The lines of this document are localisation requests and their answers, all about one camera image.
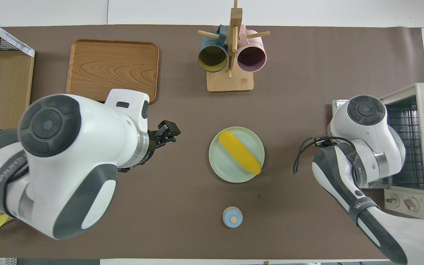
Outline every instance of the mug rack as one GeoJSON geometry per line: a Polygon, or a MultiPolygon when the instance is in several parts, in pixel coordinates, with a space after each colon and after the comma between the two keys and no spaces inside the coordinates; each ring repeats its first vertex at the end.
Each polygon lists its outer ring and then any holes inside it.
{"type": "MultiPolygon", "coordinates": [[[[216,73],[207,72],[207,90],[209,92],[232,92],[250,91],[254,87],[253,73],[241,70],[237,65],[237,50],[239,31],[242,24],[243,9],[238,8],[238,0],[234,0],[233,8],[230,12],[229,31],[226,40],[227,65],[216,73]]],[[[219,35],[207,31],[198,30],[198,34],[208,37],[218,38],[219,35]]],[[[248,39],[268,36],[269,31],[246,35],[248,39]]]]}

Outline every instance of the corn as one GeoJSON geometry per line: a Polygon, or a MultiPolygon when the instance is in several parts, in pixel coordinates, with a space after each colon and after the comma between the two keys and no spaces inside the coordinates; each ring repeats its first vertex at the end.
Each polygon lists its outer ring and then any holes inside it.
{"type": "Polygon", "coordinates": [[[261,166],[256,158],[230,131],[222,132],[219,141],[244,169],[255,175],[261,173],[261,166]]]}

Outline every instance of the blue lid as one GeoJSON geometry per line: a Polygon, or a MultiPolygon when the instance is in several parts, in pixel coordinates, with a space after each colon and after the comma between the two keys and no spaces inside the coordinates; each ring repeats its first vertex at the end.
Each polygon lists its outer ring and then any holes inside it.
{"type": "Polygon", "coordinates": [[[241,225],[243,221],[243,215],[240,209],[236,207],[228,207],[223,212],[223,222],[230,228],[236,228],[241,225]]]}

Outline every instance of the light green plate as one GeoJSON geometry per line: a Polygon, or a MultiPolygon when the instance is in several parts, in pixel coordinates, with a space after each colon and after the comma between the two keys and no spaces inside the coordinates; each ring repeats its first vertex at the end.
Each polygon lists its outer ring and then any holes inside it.
{"type": "Polygon", "coordinates": [[[223,131],[230,131],[253,154],[262,167],[264,163],[264,146],[259,137],[249,129],[230,127],[219,132],[212,140],[209,148],[209,161],[214,172],[222,179],[242,183],[252,179],[255,174],[244,169],[225,149],[219,141],[223,131]]]}

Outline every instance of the mug handle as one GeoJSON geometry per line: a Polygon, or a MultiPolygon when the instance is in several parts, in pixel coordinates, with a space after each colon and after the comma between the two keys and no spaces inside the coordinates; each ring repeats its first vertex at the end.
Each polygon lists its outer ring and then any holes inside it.
{"type": "Polygon", "coordinates": [[[250,41],[246,37],[246,26],[244,24],[240,26],[239,36],[240,36],[240,40],[244,42],[244,45],[248,45],[250,43],[250,41]]]}
{"type": "Polygon", "coordinates": [[[219,35],[219,38],[217,39],[217,45],[223,46],[225,43],[225,38],[227,37],[227,27],[220,25],[219,29],[217,29],[217,34],[219,35]]]}

